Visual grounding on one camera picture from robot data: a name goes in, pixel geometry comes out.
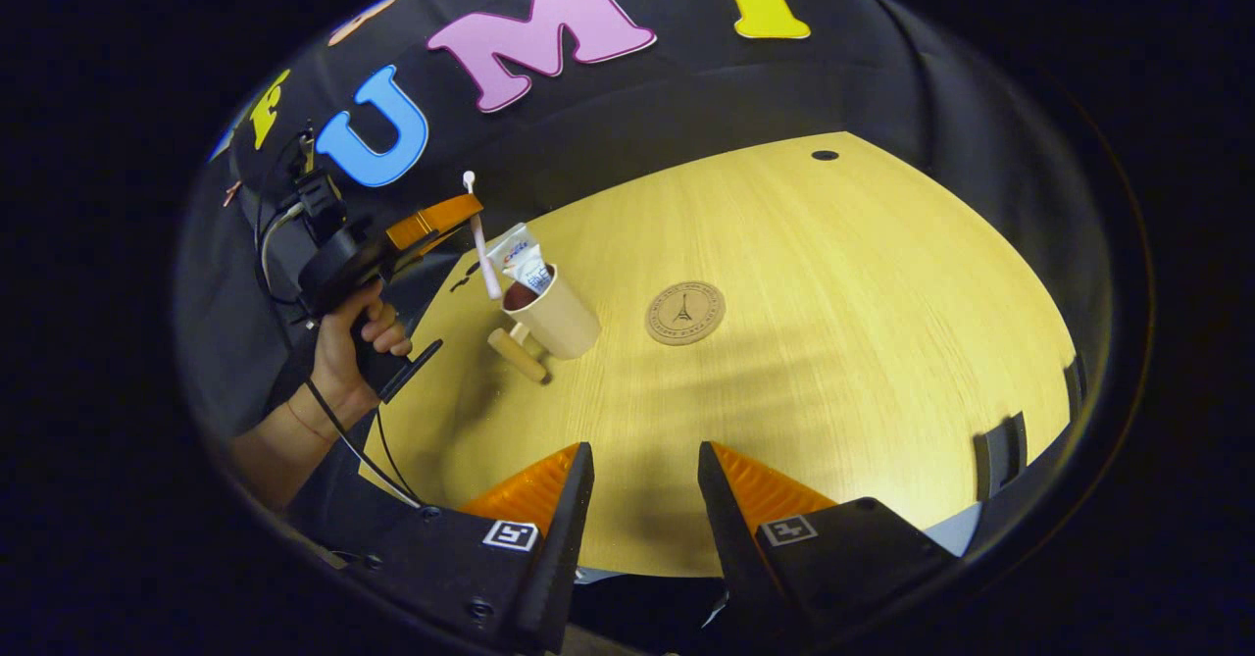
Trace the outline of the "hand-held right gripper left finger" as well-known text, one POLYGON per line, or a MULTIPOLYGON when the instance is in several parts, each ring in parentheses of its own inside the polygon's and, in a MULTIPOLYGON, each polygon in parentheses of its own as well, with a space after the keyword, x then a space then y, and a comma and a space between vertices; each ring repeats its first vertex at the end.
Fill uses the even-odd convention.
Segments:
POLYGON ((345 563, 348 587, 448 655, 562 650, 594 487, 586 442, 560 452, 536 518, 409 507, 366 482, 360 508, 297 531, 345 563))

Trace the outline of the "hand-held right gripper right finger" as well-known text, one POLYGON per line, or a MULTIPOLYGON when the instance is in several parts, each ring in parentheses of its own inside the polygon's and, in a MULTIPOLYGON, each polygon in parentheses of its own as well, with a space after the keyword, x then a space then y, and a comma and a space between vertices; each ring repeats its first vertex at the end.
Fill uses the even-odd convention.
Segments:
POLYGON ((702 443, 697 477, 749 641, 850 641, 960 564, 881 500, 832 500, 722 443, 702 443))

